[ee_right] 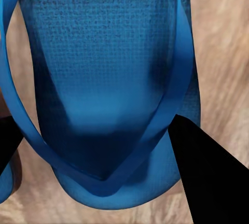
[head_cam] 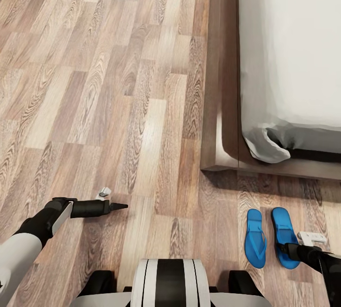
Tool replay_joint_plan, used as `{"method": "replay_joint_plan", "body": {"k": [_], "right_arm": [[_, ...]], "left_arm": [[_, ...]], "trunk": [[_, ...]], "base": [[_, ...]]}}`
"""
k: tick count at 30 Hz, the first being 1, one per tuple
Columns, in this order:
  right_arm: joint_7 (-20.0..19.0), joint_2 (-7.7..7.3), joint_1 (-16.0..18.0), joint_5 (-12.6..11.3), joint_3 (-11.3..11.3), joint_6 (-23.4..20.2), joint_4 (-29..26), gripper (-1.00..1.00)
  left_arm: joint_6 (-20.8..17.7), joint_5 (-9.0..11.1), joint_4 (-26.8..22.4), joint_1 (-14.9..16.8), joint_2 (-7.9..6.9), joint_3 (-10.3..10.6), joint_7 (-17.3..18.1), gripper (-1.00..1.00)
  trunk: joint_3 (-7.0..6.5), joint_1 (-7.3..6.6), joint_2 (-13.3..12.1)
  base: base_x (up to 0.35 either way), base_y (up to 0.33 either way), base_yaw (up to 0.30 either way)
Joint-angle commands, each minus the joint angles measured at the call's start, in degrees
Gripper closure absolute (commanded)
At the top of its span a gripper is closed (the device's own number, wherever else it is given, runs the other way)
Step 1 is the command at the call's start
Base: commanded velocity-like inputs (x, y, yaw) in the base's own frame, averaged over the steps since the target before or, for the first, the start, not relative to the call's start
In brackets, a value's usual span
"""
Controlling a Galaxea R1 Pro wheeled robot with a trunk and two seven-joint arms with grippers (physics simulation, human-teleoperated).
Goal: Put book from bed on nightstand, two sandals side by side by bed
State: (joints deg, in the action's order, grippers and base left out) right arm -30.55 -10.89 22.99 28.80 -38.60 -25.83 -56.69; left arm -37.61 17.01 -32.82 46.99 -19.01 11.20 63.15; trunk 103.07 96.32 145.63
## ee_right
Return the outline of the sandal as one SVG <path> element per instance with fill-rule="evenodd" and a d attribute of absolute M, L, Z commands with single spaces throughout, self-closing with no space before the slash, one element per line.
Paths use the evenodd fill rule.
<path fill-rule="evenodd" d="M 13 157 L 0 176 L 0 204 L 5 202 L 13 191 L 16 182 L 16 166 Z"/>
<path fill-rule="evenodd" d="M 19 1 L 41 134 L 14 86 L 6 34 Z M 25 139 L 75 201 L 143 205 L 181 179 L 168 127 L 201 124 L 190 0 L 0 0 L 0 88 Z"/>

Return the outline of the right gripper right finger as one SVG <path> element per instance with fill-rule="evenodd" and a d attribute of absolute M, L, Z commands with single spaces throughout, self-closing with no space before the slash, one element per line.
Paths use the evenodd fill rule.
<path fill-rule="evenodd" d="M 186 117 L 168 133 L 194 224 L 249 224 L 249 169 Z"/>

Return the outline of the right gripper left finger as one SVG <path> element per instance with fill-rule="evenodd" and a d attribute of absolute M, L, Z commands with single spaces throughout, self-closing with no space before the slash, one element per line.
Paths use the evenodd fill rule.
<path fill-rule="evenodd" d="M 0 119 L 0 176 L 24 138 L 12 116 Z"/>

